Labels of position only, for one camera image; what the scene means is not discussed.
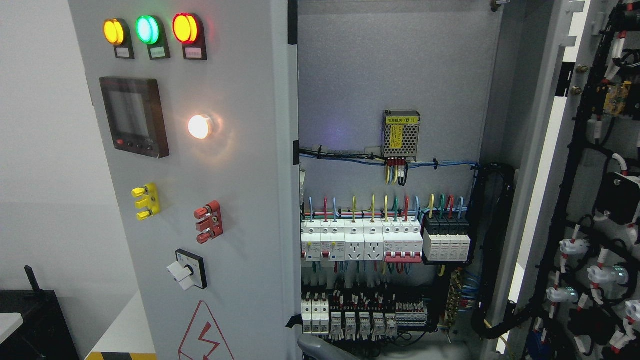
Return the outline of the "grey robot hand second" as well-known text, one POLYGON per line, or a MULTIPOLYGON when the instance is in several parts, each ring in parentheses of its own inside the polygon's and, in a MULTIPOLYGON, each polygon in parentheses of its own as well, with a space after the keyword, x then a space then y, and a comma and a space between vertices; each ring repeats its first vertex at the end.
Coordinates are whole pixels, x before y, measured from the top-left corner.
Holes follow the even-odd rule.
POLYGON ((304 354, 316 360, 358 360, 353 354, 308 333, 302 333, 297 344, 304 354))

